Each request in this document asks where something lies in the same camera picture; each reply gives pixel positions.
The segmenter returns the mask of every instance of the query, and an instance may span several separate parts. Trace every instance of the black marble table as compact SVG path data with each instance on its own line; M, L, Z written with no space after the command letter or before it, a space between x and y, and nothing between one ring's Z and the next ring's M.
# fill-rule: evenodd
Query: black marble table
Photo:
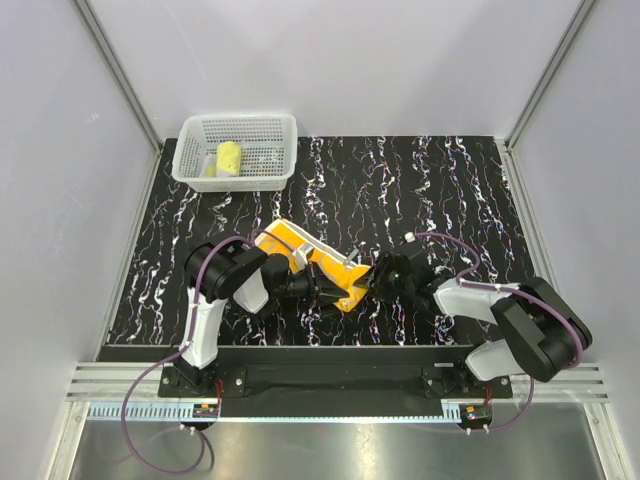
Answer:
M446 232L482 257L476 280L519 281L533 266L491 137L300 138L282 192L199 194L171 178L167 140L107 345L174 345L187 310L181 258L226 230L247 235L287 218L371 263L407 231ZM459 271L469 256L425 244L432 264ZM264 325L227 311L221 345L476 344L496 332L475 320L425 315L366 299L349 314L282 306Z

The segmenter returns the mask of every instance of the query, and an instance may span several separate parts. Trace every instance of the perforated basket bottom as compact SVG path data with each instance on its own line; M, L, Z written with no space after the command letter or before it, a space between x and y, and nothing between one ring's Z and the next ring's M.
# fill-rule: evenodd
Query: perforated basket bottom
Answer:
M216 155L209 148L207 155ZM240 164L241 177L273 177L284 174L284 147L243 147Z

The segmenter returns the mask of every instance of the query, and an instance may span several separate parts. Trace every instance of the yellow object in basket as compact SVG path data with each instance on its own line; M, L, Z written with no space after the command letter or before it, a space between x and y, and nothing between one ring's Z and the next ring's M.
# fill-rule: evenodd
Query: yellow object in basket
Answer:
M224 142L218 145L216 175L218 177L237 177L240 175L242 148L235 142Z
M367 273L371 268L369 265L355 265L350 262L345 265L344 255L338 253L333 248L320 242L317 238L312 237L308 232L303 230L295 223L288 220L275 220L266 230L292 248L299 248L304 244L311 244L315 247L311 261L318 264L324 274L340 288L349 292L349 298L341 298L334 303L343 312L349 312L362 300L367 293L366 288L354 286L354 282L362 275ZM292 272L300 269L296 265L291 252L280 244L277 240L267 236L259 235L256 239L256 245L267 252L269 255L274 253L282 253L289 259L289 268Z

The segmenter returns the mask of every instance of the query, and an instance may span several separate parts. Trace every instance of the metallic floor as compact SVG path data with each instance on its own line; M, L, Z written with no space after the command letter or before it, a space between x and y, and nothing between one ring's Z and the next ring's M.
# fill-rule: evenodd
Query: metallic floor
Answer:
M494 424L515 413L496 406ZM134 443L142 445L167 423L132 423ZM451 431L457 427L431 425ZM209 470L205 456L192 479L429 479L581 480L604 479L587 419L579 404L537 404L515 428L475 435L425 432L418 425L232 424L209 428L215 450ZM199 442L175 432L141 453L169 469L187 467ZM87 423L71 478L74 480L166 478L129 459L117 422Z

